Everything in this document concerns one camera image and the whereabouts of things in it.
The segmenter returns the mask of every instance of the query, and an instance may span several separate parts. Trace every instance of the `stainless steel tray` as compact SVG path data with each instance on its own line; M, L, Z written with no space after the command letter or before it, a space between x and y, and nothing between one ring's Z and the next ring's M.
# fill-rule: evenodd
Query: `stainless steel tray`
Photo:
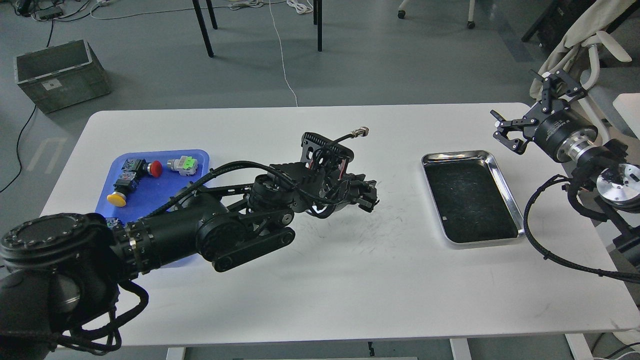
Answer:
M449 241L473 245L524 235L520 209L489 152L427 154L422 166Z

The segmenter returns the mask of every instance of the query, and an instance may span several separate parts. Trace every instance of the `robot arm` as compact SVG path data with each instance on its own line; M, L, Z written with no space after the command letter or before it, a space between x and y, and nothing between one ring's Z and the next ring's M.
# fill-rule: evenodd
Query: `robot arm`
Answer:
M497 120L493 137L517 154L523 154L527 144L534 142L555 162L574 162L572 178L565 179L569 184L564 187L569 203L585 217L601 222L611 220L621 232L613 240L616 248L640 269L640 227L631 227L617 212L640 213L640 167L626 161L627 146L620 141L594 144L597 128L570 106L586 96L582 85L562 70L541 81L542 100L521 119L508 121L492 111ZM521 133L524 139L510 139L511 132ZM602 211L585 208L579 202L581 189L596 193L595 202Z
M120 348L118 328L140 314L147 292L138 274L199 253L218 272L290 244L295 213L326 218L348 204L371 212L376 182L346 172L353 152L339 144L366 136L361 127L334 141L302 138L297 163L235 161L212 169L146 217L110 229L99 214L62 213L25 222L0 240L11 274L0 281L0 357L43 359L57 345L101 355ZM252 184L207 188L226 172L259 168ZM242 195L225 206L224 197ZM116 316L119 288L140 303ZM109 315L100 329L82 326ZM106 343L95 340L107 338Z

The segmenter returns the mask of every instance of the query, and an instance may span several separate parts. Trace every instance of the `white sticker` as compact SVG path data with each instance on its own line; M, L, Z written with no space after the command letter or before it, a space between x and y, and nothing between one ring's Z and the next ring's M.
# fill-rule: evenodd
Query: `white sticker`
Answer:
M42 86L44 86L44 88L47 90L52 90L52 89L61 87L62 84L58 79L51 79L51 80L43 81Z

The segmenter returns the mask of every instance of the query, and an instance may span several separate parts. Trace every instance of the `gray storage box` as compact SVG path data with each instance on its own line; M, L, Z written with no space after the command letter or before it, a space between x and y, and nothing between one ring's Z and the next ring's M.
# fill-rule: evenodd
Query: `gray storage box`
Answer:
M43 113L111 92L106 72L84 40L16 56L15 82Z

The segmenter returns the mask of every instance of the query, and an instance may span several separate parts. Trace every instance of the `white chair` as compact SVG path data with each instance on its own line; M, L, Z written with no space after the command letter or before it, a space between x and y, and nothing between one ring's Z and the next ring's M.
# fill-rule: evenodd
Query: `white chair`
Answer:
M400 4L400 7L398 7L398 19L404 19L404 16L406 15L405 8L409 1L411 0L403 0L403 2ZM469 0L469 18L467 20L467 29L473 29L476 26L474 22L475 6L476 6L476 0Z

